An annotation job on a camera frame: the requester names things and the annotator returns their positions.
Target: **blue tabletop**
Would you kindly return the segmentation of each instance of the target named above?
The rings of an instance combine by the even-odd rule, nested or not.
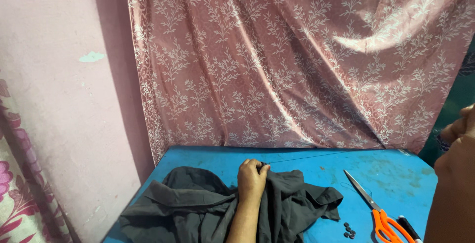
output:
[[[370,208],[346,177],[346,169],[386,211],[396,219],[403,215],[419,234],[424,236],[437,177],[434,170],[416,155],[400,150],[355,150],[324,148],[238,148],[207,146],[172,146],[132,200],[150,185],[162,181],[171,169],[191,166],[210,170],[227,186],[237,186],[239,165],[246,158],[255,158],[271,165],[274,172],[298,169],[306,183],[332,186],[343,194],[338,206],[339,222],[318,219],[304,232],[307,243],[381,242],[375,238]],[[343,236],[344,222],[356,232],[354,240]],[[110,230],[105,243],[131,242],[120,232],[118,223]]]

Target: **floral curtain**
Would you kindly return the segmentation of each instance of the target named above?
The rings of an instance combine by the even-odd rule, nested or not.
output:
[[[170,145],[426,141],[474,0],[128,0],[154,160]]]
[[[71,243],[5,80],[0,79],[0,243]]]

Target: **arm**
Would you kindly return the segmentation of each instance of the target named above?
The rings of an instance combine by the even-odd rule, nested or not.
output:
[[[424,243],[471,242],[475,227],[475,109],[462,109],[461,119],[441,137],[452,143],[434,166],[438,183],[430,208]]]
[[[253,159],[245,160],[237,174],[239,203],[226,243],[255,243],[258,230],[259,205],[270,166]]]

